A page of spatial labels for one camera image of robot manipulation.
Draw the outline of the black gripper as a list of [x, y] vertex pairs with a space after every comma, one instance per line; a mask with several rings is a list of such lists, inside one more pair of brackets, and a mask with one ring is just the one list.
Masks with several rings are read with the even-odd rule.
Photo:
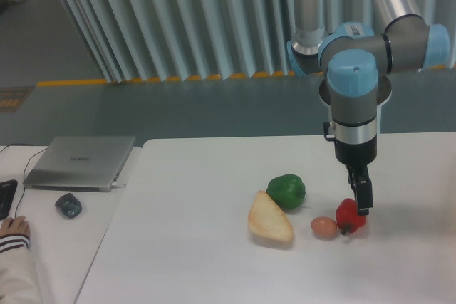
[[[377, 137], [362, 144], [347, 144], [336, 140], [336, 159], [346, 165], [348, 183], [356, 198], [359, 216], [369, 215], [373, 208], [372, 182], [366, 167], [377, 157]], [[353, 168], [363, 168], [356, 172]]]

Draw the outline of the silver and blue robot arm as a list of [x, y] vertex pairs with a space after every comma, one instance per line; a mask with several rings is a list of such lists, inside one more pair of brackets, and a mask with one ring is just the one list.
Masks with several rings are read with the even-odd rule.
[[390, 97], [388, 75], [442, 65], [450, 57], [450, 36], [429, 25], [415, 0], [371, 0], [384, 31], [358, 22], [326, 33], [324, 0], [294, 0], [295, 31], [288, 43], [298, 74], [322, 72], [320, 96], [331, 111], [323, 135], [347, 169], [357, 212], [373, 206], [368, 165], [377, 155], [378, 112]]

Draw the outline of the person's hand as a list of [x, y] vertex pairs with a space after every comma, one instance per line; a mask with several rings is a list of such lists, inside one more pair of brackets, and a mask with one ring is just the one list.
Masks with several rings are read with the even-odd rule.
[[31, 235], [31, 227], [25, 216], [7, 217], [1, 223], [0, 236], [20, 235], [27, 238]]

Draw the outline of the white sleeved forearm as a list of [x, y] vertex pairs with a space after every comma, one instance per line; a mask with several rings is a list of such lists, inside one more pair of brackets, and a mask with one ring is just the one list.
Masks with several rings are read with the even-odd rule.
[[29, 237], [1, 237], [1, 303], [42, 303]]

